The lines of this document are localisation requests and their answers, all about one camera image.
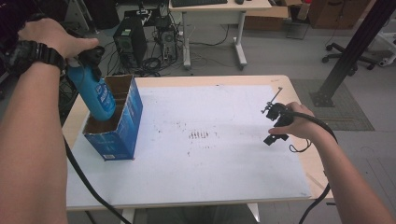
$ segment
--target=blue bottle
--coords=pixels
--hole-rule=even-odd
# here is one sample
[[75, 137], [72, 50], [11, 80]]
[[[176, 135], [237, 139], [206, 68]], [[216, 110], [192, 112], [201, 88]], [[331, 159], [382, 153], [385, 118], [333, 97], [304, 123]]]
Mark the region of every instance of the blue bottle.
[[75, 59], [68, 60], [67, 75], [75, 84], [82, 100], [97, 120], [107, 120], [116, 109], [114, 96], [105, 81], [92, 72], [88, 65], [81, 65]]

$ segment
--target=forearm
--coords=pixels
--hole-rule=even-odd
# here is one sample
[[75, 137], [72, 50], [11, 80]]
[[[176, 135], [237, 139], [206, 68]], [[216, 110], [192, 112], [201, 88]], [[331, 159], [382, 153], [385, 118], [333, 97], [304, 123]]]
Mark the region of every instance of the forearm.
[[343, 223], [395, 223], [332, 136], [318, 129], [311, 140], [318, 149]]
[[21, 76], [3, 116], [0, 210], [17, 214], [2, 217], [9, 223], [28, 220], [35, 212], [41, 217], [40, 213], [49, 210], [60, 212], [57, 222], [65, 222], [66, 157], [58, 112], [59, 73], [55, 66], [34, 63]]

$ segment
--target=hand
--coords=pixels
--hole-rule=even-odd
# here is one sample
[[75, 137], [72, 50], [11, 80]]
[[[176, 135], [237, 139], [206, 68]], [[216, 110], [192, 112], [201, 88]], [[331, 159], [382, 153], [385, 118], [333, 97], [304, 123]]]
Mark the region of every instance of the hand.
[[[299, 105], [296, 102], [290, 103], [286, 105], [286, 107], [294, 112], [299, 112], [310, 116], [314, 116], [314, 113], [312, 113], [312, 111], [310, 111], [305, 105]], [[270, 134], [290, 133], [299, 138], [312, 140], [312, 138], [315, 136], [315, 134], [318, 133], [320, 129], [321, 128], [317, 124], [307, 119], [294, 117], [294, 122], [291, 125], [272, 128], [268, 130], [268, 133]]]
[[96, 38], [75, 38], [69, 35], [61, 24], [52, 19], [27, 22], [18, 35], [20, 40], [34, 40], [56, 49], [65, 59], [99, 44]]

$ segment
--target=bottle label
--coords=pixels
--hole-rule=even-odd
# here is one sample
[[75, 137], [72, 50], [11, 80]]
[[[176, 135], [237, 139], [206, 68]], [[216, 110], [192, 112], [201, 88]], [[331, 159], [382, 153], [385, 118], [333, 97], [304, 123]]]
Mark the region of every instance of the bottle label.
[[111, 111], [114, 106], [114, 98], [111, 92], [108, 90], [107, 85], [105, 83], [101, 83], [96, 86], [96, 92], [98, 96], [98, 101], [102, 108], [106, 111], [109, 112]]

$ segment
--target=person's right arm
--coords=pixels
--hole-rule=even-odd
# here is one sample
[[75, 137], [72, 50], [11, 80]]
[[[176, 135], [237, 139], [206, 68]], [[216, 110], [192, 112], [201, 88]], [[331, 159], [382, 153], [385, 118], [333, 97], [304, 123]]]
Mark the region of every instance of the person's right arm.
[[[312, 115], [304, 105], [291, 103], [293, 111]], [[318, 150], [332, 188], [332, 195], [343, 223], [396, 223], [388, 208], [381, 202], [334, 138], [317, 124], [294, 118], [290, 126], [276, 127], [271, 134], [290, 133], [309, 139]]]

